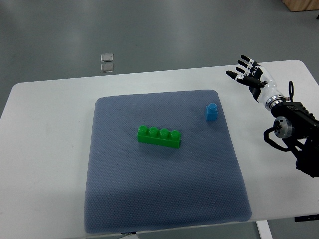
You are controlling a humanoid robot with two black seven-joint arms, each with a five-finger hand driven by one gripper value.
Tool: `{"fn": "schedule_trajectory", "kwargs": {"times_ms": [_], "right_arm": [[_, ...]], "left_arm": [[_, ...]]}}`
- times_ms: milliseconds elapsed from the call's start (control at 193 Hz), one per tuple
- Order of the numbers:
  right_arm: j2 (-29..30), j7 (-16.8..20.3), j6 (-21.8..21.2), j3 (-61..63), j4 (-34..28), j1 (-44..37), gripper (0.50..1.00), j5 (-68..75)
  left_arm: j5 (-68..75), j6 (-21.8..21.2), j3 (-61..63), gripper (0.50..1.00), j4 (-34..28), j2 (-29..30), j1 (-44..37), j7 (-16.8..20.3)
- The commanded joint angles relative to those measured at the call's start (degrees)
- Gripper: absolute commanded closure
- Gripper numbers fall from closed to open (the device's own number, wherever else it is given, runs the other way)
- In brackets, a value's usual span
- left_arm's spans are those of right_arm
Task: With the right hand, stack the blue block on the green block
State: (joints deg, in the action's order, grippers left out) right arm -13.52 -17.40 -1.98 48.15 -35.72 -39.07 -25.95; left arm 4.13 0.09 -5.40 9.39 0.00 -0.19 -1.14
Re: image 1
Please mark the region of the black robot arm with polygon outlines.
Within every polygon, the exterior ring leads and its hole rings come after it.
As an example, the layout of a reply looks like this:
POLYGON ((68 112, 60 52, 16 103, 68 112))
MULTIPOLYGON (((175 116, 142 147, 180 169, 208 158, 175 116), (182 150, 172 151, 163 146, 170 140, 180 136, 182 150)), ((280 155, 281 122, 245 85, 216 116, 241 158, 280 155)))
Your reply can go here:
POLYGON ((274 104, 271 128, 264 131, 264 141, 275 149, 291 152, 296 168, 303 173, 319 175, 319 121, 300 102, 274 104))

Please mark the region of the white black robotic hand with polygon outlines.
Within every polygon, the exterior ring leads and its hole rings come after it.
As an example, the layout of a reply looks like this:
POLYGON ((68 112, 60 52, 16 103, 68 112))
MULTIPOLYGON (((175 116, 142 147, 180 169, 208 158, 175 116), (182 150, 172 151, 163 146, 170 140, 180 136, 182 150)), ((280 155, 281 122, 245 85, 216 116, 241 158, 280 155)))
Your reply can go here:
POLYGON ((226 71, 231 79, 249 87, 255 101, 263 104, 267 110, 286 101, 284 95, 277 89, 277 84, 272 75, 255 60, 241 55, 238 60, 239 67, 236 72, 226 71))

